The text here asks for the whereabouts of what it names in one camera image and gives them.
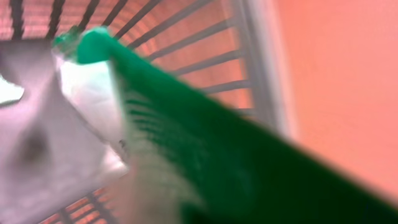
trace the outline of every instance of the blurry green object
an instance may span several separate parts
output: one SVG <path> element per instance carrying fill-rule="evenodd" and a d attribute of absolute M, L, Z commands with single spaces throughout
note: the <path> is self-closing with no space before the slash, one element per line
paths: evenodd
<path fill-rule="evenodd" d="M 180 222 L 398 223 L 390 206 L 151 65 L 105 28 L 83 34 L 76 59 L 112 61 L 136 161 L 131 169 L 145 186 L 140 197 L 179 198 Z M 140 206 L 138 200 L 132 213 Z M 157 215 L 166 220 L 167 212 Z M 154 214 L 138 215 L 148 223 Z"/>
<path fill-rule="evenodd" d="M 65 58 L 76 59 L 76 48 L 80 42 L 81 31 L 77 26 L 73 26 L 64 34 L 59 35 L 54 39 L 54 46 L 57 46 Z"/>

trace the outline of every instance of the white surface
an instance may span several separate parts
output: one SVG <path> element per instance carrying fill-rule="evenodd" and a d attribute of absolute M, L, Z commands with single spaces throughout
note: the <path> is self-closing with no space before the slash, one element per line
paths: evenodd
<path fill-rule="evenodd" d="M 120 175 L 120 165 L 62 96 L 49 42 L 0 43 L 0 57 L 4 78 L 25 88 L 0 107 L 0 223 L 38 223 Z"/>
<path fill-rule="evenodd" d="M 23 94 L 24 89 L 22 87 L 7 82 L 0 75 L 0 106 L 19 101 Z"/>

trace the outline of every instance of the orange wall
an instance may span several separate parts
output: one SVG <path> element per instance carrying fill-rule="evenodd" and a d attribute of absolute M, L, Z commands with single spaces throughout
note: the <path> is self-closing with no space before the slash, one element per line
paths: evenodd
<path fill-rule="evenodd" d="M 299 142 L 398 198 L 398 1 L 273 4 Z"/>

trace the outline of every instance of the white plastic piece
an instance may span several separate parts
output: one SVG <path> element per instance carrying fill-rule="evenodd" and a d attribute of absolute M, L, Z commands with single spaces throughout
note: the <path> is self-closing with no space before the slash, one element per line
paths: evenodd
<path fill-rule="evenodd" d="M 24 94 L 24 89 L 13 83 L 7 82 L 0 75 L 0 106 L 19 101 Z"/>
<path fill-rule="evenodd" d="M 123 152 L 121 108 L 110 62 L 79 65 L 65 61 L 60 67 L 61 90 L 96 133 L 111 147 Z"/>

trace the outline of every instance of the metal cage bar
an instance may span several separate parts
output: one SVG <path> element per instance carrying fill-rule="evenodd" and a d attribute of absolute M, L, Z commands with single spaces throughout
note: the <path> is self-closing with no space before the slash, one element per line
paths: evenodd
<path fill-rule="evenodd" d="M 12 35 L 13 40 L 21 40 L 24 33 L 24 20 L 22 15 L 24 10 L 22 8 L 22 0 L 10 0 L 11 17 L 12 17 L 12 28 L 14 33 Z"/>
<path fill-rule="evenodd" d="M 248 80 L 238 80 L 228 83 L 223 83 L 219 85 L 213 85 L 206 88 L 202 88 L 201 91 L 212 94 L 212 93 L 219 93 L 222 91 L 230 91 L 230 90 L 237 90 L 241 88 L 250 88 L 250 83 Z"/>
<path fill-rule="evenodd" d="M 126 5 L 126 3 L 127 0 L 119 0 L 118 3 L 116 3 L 116 5 L 113 7 L 109 15 L 106 17 L 104 22 L 102 23 L 102 26 L 109 26 L 113 22 L 114 18 L 118 16 L 119 12 Z"/>
<path fill-rule="evenodd" d="M 94 14 L 95 8 L 97 8 L 99 3 L 100 0 L 91 0 L 90 3 L 88 3 L 86 12 L 84 13 L 83 18 L 81 19 L 81 22 L 78 25 L 81 30 L 86 29 L 87 24 L 90 21 L 90 18 Z"/>
<path fill-rule="evenodd" d="M 140 11 L 135 14 L 129 22 L 127 22 L 122 29 L 115 35 L 115 38 L 120 39 L 125 33 L 127 33 L 134 25 L 136 25 L 148 12 L 150 12 L 161 0 L 150 0 Z"/>
<path fill-rule="evenodd" d="M 194 13 L 199 8 L 205 6 L 212 0 L 196 0 L 191 5 L 187 6 L 186 8 L 182 9 L 178 13 L 172 15 L 170 18 L 166 19 L 165 21 L 161 22 L 159 25 L 155 26 L 150 31 L 146 32 L 141 37 L 137 38 L 135 41 L 131 42 L 128 47 L 136 48 L 139 47 L 141 44 L 147 42 L 149 39 L 155 37 L 157 34 L 163 32 L 167 28 L 171 27 L 172 25 L 176 24 L 178 21 L 186 18 L 190 14 Z"/>
<path fill-rule="evenodd" d="M 159 57 L 162 57 L 164 55 L 172 53 L 172 52 L 174 52 L 174 51 L 176 51 L 178 49 L 186 47 L 186 46 L 188 46 L 190 44 L 195 43 L 196 41 L 202 40 L 202 39 L 204 39 L 206 37 L 209 37 L 209 36 L 211 36 L 213 34 L 216 34 L 218 32 L 221 32 L 221 31 L 231 27 L 232 26 L 231 23 L 232 23 L 231 20 L 225 20 L 225 21 L 219 22 L 219 23 L 217 23 L 215 25 L 212 25 L 210 27 L 207 27 L 206 29 L 203 29 L 202 31 L 199 31 L 196 34 L 193 34 L 193 35 L 191 35 L 191 36 L 189 36 L 189 37 L 187 37 L 187 38 L 185 38 L 183 40 L 180 40 L 180 41 L 178 41 L 178 42 L 176 42 L 176 43 L 174 43 L 172 45 L 169 45 L 169 46 L 167 46 L 167 47 L 165 47 L 163 49 L 160 49 L 160 50 L 152 53 L 151 55 L 149 55 L 147 57 L 147 59 L 148 60 L 155 60 L 155 59 L 157 59 Z"/>
<path fill-rule="evenodd" d="M 46 38 L 51 39 L 55 37 L 60 23 L 60 17 L 62 13 L 62 7 L 65 4 L 65 0 L 54 0 L 52 4 L 52 12 L 50 15 L 49 31 L 47 32 Z"/>
<path fill-rule="evenodd" d="M 231 0 L 234 23 L 242 50 L 242 61 L 251 84 L 257 119 L 270 130 L 278 132 L 279 124 L 273 103 L 270 77 L 263 66 L 265 59 L 259 48 L 260 40 L 248 4 L 248 0 Z"/>
<path fill-rule="evenodd" d="M 193 65 L 188 65 L 183 68 L 179 68 L 177 70 L 171 71 L 176 76 L 180 76 L 186 73 L 194 72 L 197 70 L 201 70 L 210 66 L 218 65 L 224 62 L 228 62 L 230 60 L 238 59 L 241 57 L 240 50 L 232 50 L 230 52 L 223 53 L 221 55 L 203 60 L 198 63 L 194 63 Z"/>

